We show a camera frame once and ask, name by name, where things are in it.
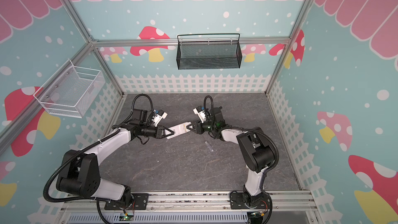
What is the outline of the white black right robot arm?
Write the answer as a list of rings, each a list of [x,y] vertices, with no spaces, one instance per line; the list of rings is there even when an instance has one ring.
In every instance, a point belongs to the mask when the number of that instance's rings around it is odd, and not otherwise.
[[[267,173],[279,162],[279,151],[275,143],[255,127],[245,129],[226,124],[221,107],[211,110],[199,106],[193,111],[199,121],[187,126],[188,130],[203,134],[205,132],[214,139],[237,144],[246,163],[248,177],[243,186],[242,197],[249,208],[255,208],[265,201],[266,192],[263,188]]]

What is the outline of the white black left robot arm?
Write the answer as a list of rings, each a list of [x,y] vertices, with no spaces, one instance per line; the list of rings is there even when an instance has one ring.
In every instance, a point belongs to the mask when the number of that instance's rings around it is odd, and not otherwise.
[[[57,190],[72,194],[80,200],[114,201],[123,206],[131,205],[134,197],[130,188],[102,179],[99,166],[113,152],[135,138],[163,139],[174,134],[173,130],[159,124],[167,117],[166,112],[153,111],[148,120],[146,114],[143,110],[133,110],[130,118],[114,125],[108,136],[84,149],[68,151],[57,171]]]

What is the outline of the white remote control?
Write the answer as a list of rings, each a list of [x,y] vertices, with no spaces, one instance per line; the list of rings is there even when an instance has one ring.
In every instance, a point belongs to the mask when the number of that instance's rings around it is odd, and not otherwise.
[[[175,125],[173,127],[170,127],[169,129],[174,132],[173,135],[171,135],[171,132],[169,130],[166,130],[165,133],[167,134],[167,139],[172,139],[177,136],[183,135],[187,132],[190,132],[188,129],[188,126],[191,125],[191,122],[184,122],[179,125]]]

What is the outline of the thin metal pry tool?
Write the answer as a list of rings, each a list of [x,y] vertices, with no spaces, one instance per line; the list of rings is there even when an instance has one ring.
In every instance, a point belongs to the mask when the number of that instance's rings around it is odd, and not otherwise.
[[[206,146],[208,147],[208,149],[209,149],[211,152],[214,151],[214,149],[212,148],[212,146],[211,146],[207,141],[205,142],[205,144],[206,144]]]

